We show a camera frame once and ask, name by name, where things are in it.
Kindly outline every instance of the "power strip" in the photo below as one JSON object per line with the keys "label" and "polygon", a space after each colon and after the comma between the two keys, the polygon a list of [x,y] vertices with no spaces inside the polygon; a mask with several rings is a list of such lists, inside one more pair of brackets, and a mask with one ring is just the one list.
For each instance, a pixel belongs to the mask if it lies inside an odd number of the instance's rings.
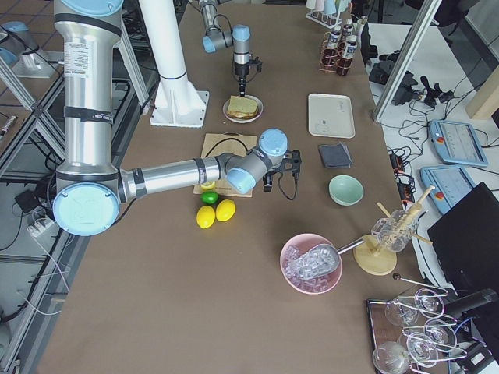
{"label": "power strip", "polygon": [[59,226],[48,217],[36,220],[33,225],[28,226],[28,232],[38,245],[45,251],[49,251],[57,237]]}

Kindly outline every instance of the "robotic arm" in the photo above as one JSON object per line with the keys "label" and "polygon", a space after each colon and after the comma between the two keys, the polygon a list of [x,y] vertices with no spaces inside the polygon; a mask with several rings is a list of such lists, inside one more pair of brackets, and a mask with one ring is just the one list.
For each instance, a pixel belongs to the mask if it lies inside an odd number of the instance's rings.
{"label": "robotic arm", "polygon": [[[55,1],[55,27],[65,42],[65,160],[56,171],[53,210],[59,226],[75,235],[105,231],[115,222],[120,203],[154,192],[227,178],[246,193],[279,168],[287,151],[286,135],[268,129],[245,157],[224,153],[153,168],[115,168],[111,71],[121,5],[122,0]],[[168,9],[175,19],[173,5]]]}
{"label": "robotic arm", "polygon": [[238,77],[239,95],[246,95],[246,77],[250,74],[251,66],[255,66],[257,72],[262,70],[262,61],[258,57],[252,58],[250,53],[250,28],[245,25],[235,25],[233,30],[223,31],[217,18],[217,4],[223,4],[230,0],[200,0],[200,10],[203,14],[204,26],[206,28],[203,38],[204,50],[213,53],[223,48],[234,45],[234,73]]}

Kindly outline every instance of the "blue cap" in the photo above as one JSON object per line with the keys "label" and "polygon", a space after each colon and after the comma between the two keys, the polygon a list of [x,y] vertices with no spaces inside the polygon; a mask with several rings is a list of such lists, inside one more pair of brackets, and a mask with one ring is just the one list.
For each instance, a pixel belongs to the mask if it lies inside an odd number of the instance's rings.
{"label": "blue cap", "polygon": [[268,129],[260,136],[258,146],[269,156],[284,156],[288,150],[288,138],[279,129]]}
{"label": "blue cap", "polygon": [[0,58],[5,61],[8,66],[14,65],[17,60],[19,60],[16,55],[5,48],[0,48]]}
{"label": "blue cap", "polygon": [[62,0],[75,12],[89,17],[106,17],[122,10],[123,0]]}
{"label": "blue cap", "polygon": [[119,201],[105,185],[84,182],[59,192],[53,209],[55,220],[63,230],[90,236],[111,227],[118,216]]}
{"label": "blue cap", "polygon": [[216,51],[215,44],[213,44],[213,41],[211,41],[210,37],[203,38],[203,46],[204,46],[204,50],[207,53],[213,53]]}
{"label": "blue cap", "polygon": [[239,193],[247,193],[250,191],[257,181],[255,178],[246,170],[241,168],[233,168],[228,173],[225,179],[239,191]]}
{"label": "blue cap", "polygon": [[250,36],[250,28],[248,26],[235,25],[232,29],[232,38],[237,41],[248,41]]}
{"label": "blue cap", "polygon": [[13,33],[28,31],[28,27],[20,21],[5,22],[4,24],[2,24],[2,27],[8,31],[12,31]]}

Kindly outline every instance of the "white pillar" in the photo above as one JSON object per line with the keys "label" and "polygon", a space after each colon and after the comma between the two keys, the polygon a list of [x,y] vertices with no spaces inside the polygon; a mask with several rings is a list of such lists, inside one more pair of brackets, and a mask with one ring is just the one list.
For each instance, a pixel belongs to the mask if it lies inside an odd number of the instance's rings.
{"label": "white pillar", "polygon": [[150,123],[202,127],[209,94],[196,91],[187,77],[173,1],[139,3],[161,77]]}

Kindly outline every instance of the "mint green bowl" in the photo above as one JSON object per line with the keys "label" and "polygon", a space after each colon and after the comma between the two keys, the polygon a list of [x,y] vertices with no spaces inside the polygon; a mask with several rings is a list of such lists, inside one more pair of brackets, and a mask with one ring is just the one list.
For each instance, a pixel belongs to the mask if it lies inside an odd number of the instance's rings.
{"label": "mint green bowl", "polygon": [[364,188],[350,175],[337,175],[329,182],[329,196],[340,205],[350,206],[363,198]]}

